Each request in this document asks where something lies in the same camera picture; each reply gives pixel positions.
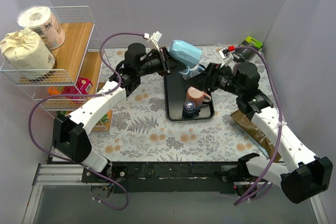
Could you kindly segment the small dark blue mug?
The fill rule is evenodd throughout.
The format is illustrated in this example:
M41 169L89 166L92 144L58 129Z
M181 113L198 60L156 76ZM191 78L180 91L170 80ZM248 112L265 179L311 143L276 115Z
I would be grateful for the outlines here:
M199 115L200 108L198 108L194 101L187 100L183 105L182 118L192 119Z

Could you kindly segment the pink mug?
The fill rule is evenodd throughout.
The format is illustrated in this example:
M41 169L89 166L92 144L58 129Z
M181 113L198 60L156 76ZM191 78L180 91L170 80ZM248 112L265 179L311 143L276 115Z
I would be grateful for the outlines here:
M203 103L211 102L212 97L204 91L190 87L186 92L186 101L193 101L197 108L200 108Z

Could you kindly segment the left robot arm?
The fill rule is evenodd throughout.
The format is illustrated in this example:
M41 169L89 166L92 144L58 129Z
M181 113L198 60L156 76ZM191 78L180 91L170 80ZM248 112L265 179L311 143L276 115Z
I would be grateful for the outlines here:
M54 148L74 163L92 169L98 181L108 181L112 175L109 161L92 148L89 140L96 123L140 85L142 76L183 72L197 66L201 56L201 50L182 40L172 41L169 47L154 47L150 52L141 43L130 44L116 73L95 97L67 116L55 118Z

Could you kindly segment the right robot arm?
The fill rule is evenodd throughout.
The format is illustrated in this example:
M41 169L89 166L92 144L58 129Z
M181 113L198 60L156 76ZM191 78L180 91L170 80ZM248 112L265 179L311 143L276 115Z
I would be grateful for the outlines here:
M217 89L236 95L236 104L255 126L274 145L273 157L280 155L284 164L272 159L263 160L256 154L239 159L238 176L248 181L256 176L280 187L295 204L326 191L333 164L327 157L318 157L308 149L283 121L279 105L259 89L260 74L250 62L238 63L234 68L210 63L187 83L200 91Z

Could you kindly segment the light blue faceted mug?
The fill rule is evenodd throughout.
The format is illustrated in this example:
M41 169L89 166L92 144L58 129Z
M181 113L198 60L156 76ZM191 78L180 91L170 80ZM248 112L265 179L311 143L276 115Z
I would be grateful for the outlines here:
M200 61L202 51L182 40L173 40L168 52L172 58L184 64L188 68L194 68Z

